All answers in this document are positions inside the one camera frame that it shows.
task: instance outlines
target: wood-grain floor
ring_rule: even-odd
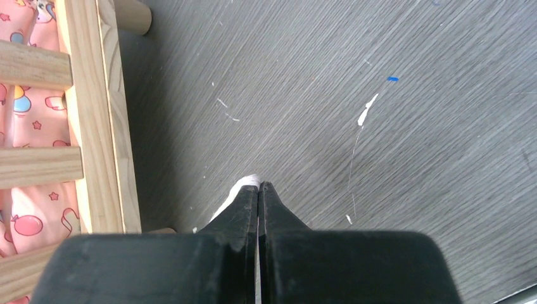
[[[315,229],[429,234],[467,303],[537,282],[536,1],[147,3],[121,35],[144,229],[257,173]]]

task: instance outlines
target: white scratch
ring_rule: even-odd
[[[354,202],[354,193],[351,193],[353,196],[353,208],[354,208],[354,219],[356,219],[356,203]]]
[[[351,166],[349,168],[349,183],[347,185],[347,191],[350,191],[350,189],[351,189],[352,162],[354,160],[354,152],[356,151],[356,145],[358,144],[358,140],[360,138],[360,135],[362,134],[362,130],[363,130],[363,127],[361,127],[360,130],[358,130],[358,136],[356,136],[356,141],[354,142],[353,154],[351,156]]]
[[[236,119],[236,118],[231,117],[231,115],[229,115],[228,113],[224,113],[224,114],[225,114],[225,116],[231,118],[231,120],[233,120],[234,122],[240,122],[241,121],[240,119]]]
[[[507,94],[507,95],[504,95],[502,97],[507,97],[507,96],[513,96],[513,95],[520,95],[520,94],[537,94],[537,92],[520,92],[520,93],[511,93],[511,94]],[[494,95],[491,97],[492,98],[496,98],[498,97],[499,95]]]
[[[358,118],[358,126],[360,126],[360,129],[358,130],[358,135],[356,136],[356,141],[354,142],[353,153],[351,155],[351,165],[349,168],[349,183],[347,184],[347,191],[350,191],[351,189],[352,164],[354,160],[354,153],[356,151],[356,145],[358,144],[358,140],[360,138],[360,135],[362,134],[363,122],[365,121],[365,117],[367,116],[367,111],[369,111],[369,108],[373,105],[373,103],[375,102],[378,96],[379,96],[379,93],[375,94],[375,96],[373,96],[371,101],[365,104],[365,110],[362,112],[362,114],[360,114],[360,117]]]
[[[375,96],[373,96],[373,99],[371,99],[371,101],[365,104],[365,110],[362,112],[362,114],[360,114],[360,117],[358,118],[359,126],[363,126],[363,122],[365,121],[365,117],[367,116],[367,111],[369,111],[369,108],[373,105],[378,95],[379,93],[375,94]]]
[[[227,108],[227,105],[226,105],[220,98],[217,98],[217,101],[218,101],[219,103],[221,103],[222,106],[224,106],[224,107]]]

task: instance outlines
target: wooden crib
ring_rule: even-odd
[[[118,26],[136,0],[56,0],[60,52],[0,41],[0,83],[65,91],[72,146],[0,148],[0,189],[76,181],[82,233],[140,233]],[[0,303],[30,294],[56,245],[0,259]]]

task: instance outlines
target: cartoon unicorn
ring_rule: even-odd
[[[54,3],[49,0],[37,0],[37,23],[56,21],[56,9]]]

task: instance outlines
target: crib leg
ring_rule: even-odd
[[[144,35],[151,26],[151,10],[138,0],[114,0],[118,28]]]

